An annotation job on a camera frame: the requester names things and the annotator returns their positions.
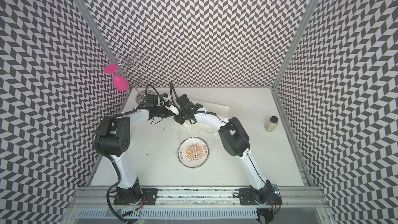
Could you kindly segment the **cream plastic wrap dispenser box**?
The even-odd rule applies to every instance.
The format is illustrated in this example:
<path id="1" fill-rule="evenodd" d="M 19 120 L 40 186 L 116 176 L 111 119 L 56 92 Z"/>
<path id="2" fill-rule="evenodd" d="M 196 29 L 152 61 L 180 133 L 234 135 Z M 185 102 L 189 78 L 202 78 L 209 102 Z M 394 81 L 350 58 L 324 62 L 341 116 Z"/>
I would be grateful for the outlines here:
<path id="1" fill-rule="evenodd" d="M 216 113 L 218 116 L 221 117 L 229 117 L 230 107 L 222 104 L 210 103 L 200 100 L 192 99 L 191 102 L 193 104 L 201 104 L 203 105 L 209 112 Z"/>

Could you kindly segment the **white plate with orange pattern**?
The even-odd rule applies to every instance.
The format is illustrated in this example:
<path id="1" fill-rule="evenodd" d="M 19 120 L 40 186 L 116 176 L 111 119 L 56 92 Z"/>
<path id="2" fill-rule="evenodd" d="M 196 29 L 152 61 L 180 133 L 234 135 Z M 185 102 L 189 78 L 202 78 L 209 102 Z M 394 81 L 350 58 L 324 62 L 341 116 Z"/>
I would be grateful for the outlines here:
<path id="1" fill-rule="evenodd" d="M 182 141 L 178 147 L 178 160 L 188 168 L 198 168 L 202 166 L 209 157 L 209 147 L 207 143 L 198 137 L 190 137 Z"/>

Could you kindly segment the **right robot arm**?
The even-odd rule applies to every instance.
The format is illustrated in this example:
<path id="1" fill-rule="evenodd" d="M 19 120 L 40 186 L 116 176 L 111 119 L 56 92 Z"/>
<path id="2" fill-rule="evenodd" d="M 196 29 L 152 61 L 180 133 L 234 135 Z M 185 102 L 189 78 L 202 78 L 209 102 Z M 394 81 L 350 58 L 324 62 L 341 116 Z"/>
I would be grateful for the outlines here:
<path id="1" fill-rule="evenodd" d="M 250 149 L 250 138 L 236 117 L 229 119 L 210 112 L 201 104 L 193 104 L 186 94 L 166 105 L 177 110 L 176 122 L 183 124 L 186 120 L 192 120 L 218 132 L 226 152 L 240 161 L 256 203 L 264 205 L 272 200 L 275 205 L 282 205 L 279 190 L 261 172 Z"/>

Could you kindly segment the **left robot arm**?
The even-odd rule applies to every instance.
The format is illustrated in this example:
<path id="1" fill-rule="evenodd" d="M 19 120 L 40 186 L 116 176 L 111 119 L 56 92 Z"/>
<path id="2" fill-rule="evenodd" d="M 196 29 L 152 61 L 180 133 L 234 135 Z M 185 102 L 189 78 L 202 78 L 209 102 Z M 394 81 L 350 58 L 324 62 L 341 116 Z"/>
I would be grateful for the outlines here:
<path id="1" fill-rule="evenodd" d="M 93 147 L 110 161 L 116 172 L 117 182 L 111 187 L 116 189 L 114 205 L 138 205 L 143 202 L 144 194 L 139 179 L 133 172 L 129 156 L 125 154 L 131 143 L 131 128 L 152 117 L 173 116 L 168 109 L 169 100 L 166 93 L 150 94 L 146 96 L 143 107 L 106 116 L 98 126 L 93 137 Z"/>

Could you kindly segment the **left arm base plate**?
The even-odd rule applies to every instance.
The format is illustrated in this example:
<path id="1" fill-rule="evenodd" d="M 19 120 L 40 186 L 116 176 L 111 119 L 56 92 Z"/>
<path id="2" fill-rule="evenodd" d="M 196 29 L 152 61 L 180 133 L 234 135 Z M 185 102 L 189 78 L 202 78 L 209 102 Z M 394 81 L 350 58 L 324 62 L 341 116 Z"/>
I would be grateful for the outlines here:
<path id="1" fill-rule="evenodd" d="M 159 190 L 157 188 L 142 188 L 139 190 L 116 188 L 114 205 L 139 206 L 155 205 Z"/>

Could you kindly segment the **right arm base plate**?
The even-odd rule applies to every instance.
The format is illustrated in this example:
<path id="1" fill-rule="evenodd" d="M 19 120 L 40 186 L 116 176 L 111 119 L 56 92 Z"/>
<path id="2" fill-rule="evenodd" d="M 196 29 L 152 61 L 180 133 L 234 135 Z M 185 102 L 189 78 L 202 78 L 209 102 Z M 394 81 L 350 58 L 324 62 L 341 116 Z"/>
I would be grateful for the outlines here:
<path id="1" fill-rule="evenodd" d="M 276 205 L 283 204 L 282 197 L 278 189 L 268 189 L 264 192 L 252 188 L 239 188 L 238 198 L 241 205 Z"/>

